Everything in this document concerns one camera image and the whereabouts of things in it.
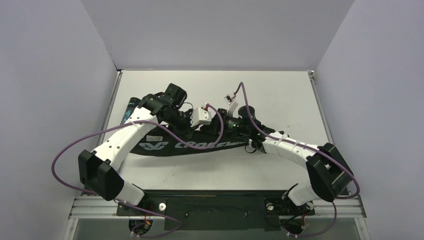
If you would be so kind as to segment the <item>black shuttlecock tube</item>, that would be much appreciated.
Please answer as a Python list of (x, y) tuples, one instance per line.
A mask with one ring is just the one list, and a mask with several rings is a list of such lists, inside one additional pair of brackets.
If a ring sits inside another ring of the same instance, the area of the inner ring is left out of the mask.
[(127, 122), (128, 119), (132, 120), (139, 120), (139, 118), (132, 118), (132, 114), (134, 113), (135, 109), (138, 107), (141, 99), (137, 97), (131, 97), (128, 101), (128, 104), (126, 106), (126, 109), (124, 111), (123, 117), (121, 119), (120, 124), (123, 125)]

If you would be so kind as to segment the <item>black Crossway racket bag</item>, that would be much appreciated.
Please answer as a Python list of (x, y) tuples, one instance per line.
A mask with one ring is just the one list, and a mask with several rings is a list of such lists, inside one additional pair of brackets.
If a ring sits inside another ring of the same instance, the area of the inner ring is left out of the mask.
[(249, 140), (246, 137), (230, 136), (228, 134), (224, 134), (219, 142), (214, 144), (218, 136), (200, 130), (194, 131), (191, 136), (181, 135), (179, 138), (194, 146), (195, 149), (184, 145), (165, 130), (156, 127), (140, 139), (130, 153), (140, 156), (173, 157), (229, 150), (245, 147), (249, 144)]

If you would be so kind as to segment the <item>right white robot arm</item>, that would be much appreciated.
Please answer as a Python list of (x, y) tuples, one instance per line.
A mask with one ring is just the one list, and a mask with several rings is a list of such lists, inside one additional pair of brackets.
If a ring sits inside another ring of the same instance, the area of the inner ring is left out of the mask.
[(210, 125), (203, 129), (212, 134), (240, 138), (254, 149), (282, 157), (307, 171), (308, 180), (296, 183), (284, 195), (283, 209), (290, 215), (304, 204), (316, 199), (332, 202), (353, 181), (353, 172), (335, 145), (307, 144), (290, 138), (284, 131), (276, 131), (256, 119), (253, 107), (241, 107), (238, 117), (220, 108)]

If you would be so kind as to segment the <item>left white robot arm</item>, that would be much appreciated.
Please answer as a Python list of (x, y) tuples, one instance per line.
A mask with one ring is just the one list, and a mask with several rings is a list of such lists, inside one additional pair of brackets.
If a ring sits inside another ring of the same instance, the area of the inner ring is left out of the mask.
[(125, 181), (118, 170), (128, 153), (161, 122), (178, 130), (190, 130), (195, 124), (211, 121), (211, 113), (198, 107), (192, 113), (180, 111), (187, 92), (171, 83), (165, 92), (148, 94), (135, 104), (128, 120), (111, 137), (94, 150), (83, 150), (78, 156), (81, 183), (110, 201), (117, 199), (129, 204), (136, 215), (149, 210), (144, 191)]

